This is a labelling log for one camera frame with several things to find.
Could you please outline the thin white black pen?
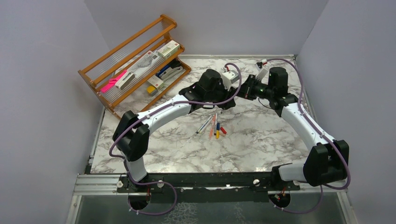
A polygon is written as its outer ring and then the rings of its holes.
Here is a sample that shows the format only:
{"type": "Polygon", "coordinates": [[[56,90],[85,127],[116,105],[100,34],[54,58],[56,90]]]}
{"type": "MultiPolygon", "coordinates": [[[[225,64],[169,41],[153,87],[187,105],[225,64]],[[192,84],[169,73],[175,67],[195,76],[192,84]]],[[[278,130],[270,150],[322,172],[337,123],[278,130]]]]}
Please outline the thin white black pen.
{"type": "Polygon", "coordinates": [[[217,124],[217,118],[218,118],[218,113],[215,113],[215,116],[214,116],[214,123],[213,123],[214,128],[216,127],[216,124],[217,124]]]}

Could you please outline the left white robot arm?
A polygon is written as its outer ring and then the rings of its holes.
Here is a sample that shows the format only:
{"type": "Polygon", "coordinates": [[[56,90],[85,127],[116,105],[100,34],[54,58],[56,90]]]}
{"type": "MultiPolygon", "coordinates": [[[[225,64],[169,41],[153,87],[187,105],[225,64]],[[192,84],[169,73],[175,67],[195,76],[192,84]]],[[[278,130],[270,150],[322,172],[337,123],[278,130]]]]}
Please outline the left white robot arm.
{"type": "Polygon", "coordinates": [[[217,106],[226,110],[234,107],[234,98],[242,86],[241,78],[238,67],[223,73],[207,69],[197,82],[154,109],[138,114],[132,111],[123,114],[114,132],[114,143],[109,154],[115,157],[115,148],[121,152],[118,157],[123,160],[130,178],[129,186],[134,191],[142,191],[147,185],[145,177],[148,173],[143,156],[148,150],[150,135],[172,120],[198,109],[217,106]]]}

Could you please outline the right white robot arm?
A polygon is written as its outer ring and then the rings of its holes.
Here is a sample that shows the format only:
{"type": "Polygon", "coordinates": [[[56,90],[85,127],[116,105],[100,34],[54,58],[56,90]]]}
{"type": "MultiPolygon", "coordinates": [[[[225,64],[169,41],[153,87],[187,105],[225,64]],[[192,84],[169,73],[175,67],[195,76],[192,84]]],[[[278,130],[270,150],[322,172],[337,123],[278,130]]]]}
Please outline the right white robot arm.
{"type": "Polygon", "coordinates": [[[318,186],[349,178],[349,145],[345,140],[336,140],[320,129],[298,98],[288,92],[286,69],[270,68],[267,84],[255,75],[249,75],[237,96],[249,100],[268,100],[270,108],[294,129],[309,150],[305,162],[284,164],[272,169],[269,178],[272,188],[281,190],[288,181],[318,186]]]}

